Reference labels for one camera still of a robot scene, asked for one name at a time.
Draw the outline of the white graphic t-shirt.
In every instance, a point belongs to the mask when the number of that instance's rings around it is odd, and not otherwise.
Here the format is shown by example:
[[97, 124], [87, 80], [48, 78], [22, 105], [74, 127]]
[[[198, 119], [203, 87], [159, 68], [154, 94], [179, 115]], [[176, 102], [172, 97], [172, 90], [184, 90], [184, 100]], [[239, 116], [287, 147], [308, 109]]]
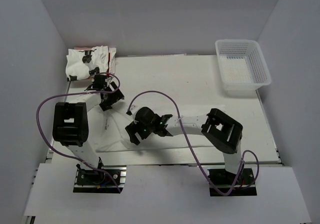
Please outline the white graphic t-shirt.
[[[187, 117], [206, 115], [212, 108], [225, 112], [225, 105], [217, 104], [181, 105], [179, 106], [179, 112], [184, 122]], [[164, 114], [177, 115], [175, 107], [169, 104], [155, 108], [150, 107], [150, 109], [159, 116]], [[133, 118], [126, 114], [126, 110], [125, 103], [121, 101], [105, 112], [96, 106], [88, 113], [88, 141], [97, 153], [188, 148], [179, 124], [176, 128], [179, 134], [176, 136], [160, 137], [151, 133], [146, 139], [142, 140], [137, 134], [140, 143], [138, 145], [131, 143], [125, 127], [133, 121]], [[183, 124], [183, 127], [187, 131], [192, 147], [212, 146], [211, 142], [202, 134], [193, 134], [186, 123]]]

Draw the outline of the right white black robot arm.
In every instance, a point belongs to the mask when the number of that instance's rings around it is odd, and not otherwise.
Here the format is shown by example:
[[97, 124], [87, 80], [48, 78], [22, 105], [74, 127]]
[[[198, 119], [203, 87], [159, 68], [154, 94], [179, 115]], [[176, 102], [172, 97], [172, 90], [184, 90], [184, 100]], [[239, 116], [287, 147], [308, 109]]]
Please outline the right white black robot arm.
[[226, 179], [236, 184], [244, 177], [241, 167], [240, 143], [243, 126], [225, 112], [213, 108], [209, 113], [199, 116], [178, 117], [172, 114], [162, 116], [148, 107], [140, 108], [133, 115], [133, 121], [125, 127], [131, 143], [156, 134], [160, 137], [178, 135], [205, 136], [213, 146], [223, 153]]

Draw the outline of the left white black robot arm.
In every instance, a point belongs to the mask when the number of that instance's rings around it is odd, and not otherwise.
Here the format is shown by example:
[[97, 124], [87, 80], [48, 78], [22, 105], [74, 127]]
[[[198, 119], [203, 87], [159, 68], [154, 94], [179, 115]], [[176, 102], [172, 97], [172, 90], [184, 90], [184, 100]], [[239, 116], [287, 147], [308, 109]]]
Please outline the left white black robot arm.
[[82, 168], [91, 168], [88, 177], [99, 184], [106, 172], [94, 146], [88, 141], [90, 131], [101, 136], [107, 120], [105, 112], [124, 99], [119, 85], [110, 81], [113, 75], [98, 74], [93, 77], [84, 93], [75, 94], [68, 102], [58, 102], [54, 109], [52, 136], [67, 147], [80, 162]]

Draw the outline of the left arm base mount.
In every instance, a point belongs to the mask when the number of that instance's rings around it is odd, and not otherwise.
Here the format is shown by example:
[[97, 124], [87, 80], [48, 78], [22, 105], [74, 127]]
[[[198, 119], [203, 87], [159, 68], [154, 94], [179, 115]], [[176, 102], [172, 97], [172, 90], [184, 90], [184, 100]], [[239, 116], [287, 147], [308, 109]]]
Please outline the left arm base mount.
[[92, 169], [83, 169], [80, 164], [77, 164], [76, 167], [74, 193], [119, 194], [124, 188], [127, 175], [126, 167], [111, 167], [110, 169], [103, 167], [112, 176], [120, 191], [107, 174]]

